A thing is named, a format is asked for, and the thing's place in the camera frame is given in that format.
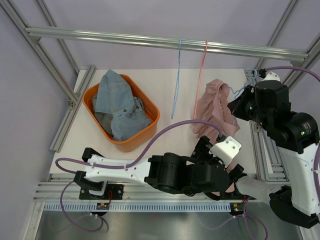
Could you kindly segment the blue wire hanger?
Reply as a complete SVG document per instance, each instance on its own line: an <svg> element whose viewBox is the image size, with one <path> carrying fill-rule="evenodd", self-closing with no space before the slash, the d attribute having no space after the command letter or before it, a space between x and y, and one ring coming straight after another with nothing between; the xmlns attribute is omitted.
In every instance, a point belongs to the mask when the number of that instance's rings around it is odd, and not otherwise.
<svg viewBox="0 0 320 240"><path fill-rule="evenodd" d="M175 82L175 89L174 89L174 96L173 96L173 104L171 110L171 119L174 119L176 105L179 96L179 87L180 87L180 70L181 70L181 47L182 47L182 38L179 39L178 43L178 60L177 60L177 74L176 74L176 82Z"/></svg>
<svg viewBox="0 0 320 240"><path fill-rule="evenodd" d="M255 68L244 69L239 77L223 83L222 87L228 89L231 100L236 100L245 90L246 87L252 86L257 82L258 70Z"/></svg>

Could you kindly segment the pink skirt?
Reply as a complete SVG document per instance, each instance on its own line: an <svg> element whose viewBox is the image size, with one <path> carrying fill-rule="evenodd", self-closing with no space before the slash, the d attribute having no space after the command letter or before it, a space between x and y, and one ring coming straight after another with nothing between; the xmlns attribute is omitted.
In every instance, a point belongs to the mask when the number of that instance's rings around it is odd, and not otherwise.
<svg viewBox="0 0 320 240"><path fill-rule="evenodd" d="M205 92L198 100L196 120L210 122L219 127L214 127L202 123L193 124L193 133L199 139L206 136L211 144L217 142L218 137L231 136L235 138L240 126L228 108L228 89L223 88L223 81L214 79L206 84Z"/></svg>

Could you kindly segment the pink wire hanger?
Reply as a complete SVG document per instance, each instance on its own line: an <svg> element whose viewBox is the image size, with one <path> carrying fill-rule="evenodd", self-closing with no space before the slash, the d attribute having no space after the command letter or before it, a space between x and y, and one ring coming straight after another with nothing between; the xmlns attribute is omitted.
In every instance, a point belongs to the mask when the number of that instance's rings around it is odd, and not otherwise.
<svg viewBox="0 0 320 240"><path fill-rule="evenodd" d="M195 95L195 102L194 102L194 110L193 110L193 119L195 120L197 117L197 108L198 108L198 101L200 98L200 92L202 87L202 80L203 80L203 70L205 65L205 58L208 50L208 40L205 40L205 47L204 52L202 54L201 62L200 62L200 69L199 69L199 75L198 75L198 81L197 81L197 88L196 88L196 95Z"/></svg>

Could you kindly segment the light blue denim skirt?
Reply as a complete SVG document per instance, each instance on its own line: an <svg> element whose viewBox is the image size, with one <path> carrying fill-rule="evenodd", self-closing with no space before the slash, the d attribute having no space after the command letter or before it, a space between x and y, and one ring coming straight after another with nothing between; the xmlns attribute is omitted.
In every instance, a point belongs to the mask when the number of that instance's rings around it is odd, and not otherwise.
<svg viewBox="0 0 320 240"><path fill-rule="evenodd" d="M103 75L92 104L93 113L112 115L110 135L117 142L128 140L151 124L142 100L133 96L127 81L111 69Z"/></svg>

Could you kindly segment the grey skirt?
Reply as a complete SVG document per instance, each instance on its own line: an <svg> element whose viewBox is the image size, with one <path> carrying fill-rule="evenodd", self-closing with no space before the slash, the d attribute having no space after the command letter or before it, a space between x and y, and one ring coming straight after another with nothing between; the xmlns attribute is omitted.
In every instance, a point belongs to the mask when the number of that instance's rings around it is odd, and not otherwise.
<svg viewBox="0 0 320 240"><path fill-rule="evenodd" d="M95 112L95 118L97 119L98 123L102 126L102 128L109 134L112 133L111 129L111 122L113 116L111 114L103 113L103 112Z"/></svg>

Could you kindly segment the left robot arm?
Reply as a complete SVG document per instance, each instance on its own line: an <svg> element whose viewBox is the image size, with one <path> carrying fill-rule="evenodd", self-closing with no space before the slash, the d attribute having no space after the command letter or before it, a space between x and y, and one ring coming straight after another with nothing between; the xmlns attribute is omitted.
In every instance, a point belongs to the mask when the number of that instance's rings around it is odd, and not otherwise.
<svg viewBox="0 0 320 240"><path fill-rule="evenodd" d="M73 181L88 193L88 199L106 200L116 193L108 186L109 182L121 181L150 186L171 195L192 197L204 193L213 200L223 199L227 189L240 178L246 176L244 168L237 164L232 170L227 168L239 153L241 144L232 137L223 137L216 146L202 136L191 156L179 156L167 152L140 160L127 169L109 169L110 159L86 148L84 156L87 163L98 161L101 167L89 166L78 170Z"/></svg>

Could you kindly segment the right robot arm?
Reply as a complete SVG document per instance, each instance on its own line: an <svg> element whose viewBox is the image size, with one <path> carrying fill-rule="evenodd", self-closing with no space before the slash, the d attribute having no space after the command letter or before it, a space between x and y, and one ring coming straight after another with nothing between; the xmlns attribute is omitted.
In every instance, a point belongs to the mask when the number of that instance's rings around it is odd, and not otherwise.
<svg viewBox="0 0 320 240"><path fill-rule="evenodd" d="M227 185L228 195L253 197L268 204L282 221L299 227L310 229L318 224L319 183L314 164L320 135L316 120L291 110L289 89L277 80L247 86L227 106L236 118L261 126L275 142L290 183L275 186L243 176Z"/></svg>

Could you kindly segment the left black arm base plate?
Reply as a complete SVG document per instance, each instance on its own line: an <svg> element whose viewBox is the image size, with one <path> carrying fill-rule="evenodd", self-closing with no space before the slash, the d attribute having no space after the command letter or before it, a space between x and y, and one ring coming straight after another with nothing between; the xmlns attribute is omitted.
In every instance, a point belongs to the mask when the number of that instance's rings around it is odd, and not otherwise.
<svg viewBox="0 0 320 240"><path fill-rule="evenodd" d="M123 184L107 184L102 195L91 193L89 190L81 188L79 193L80 200L122 200L124 193Z"/></svg>

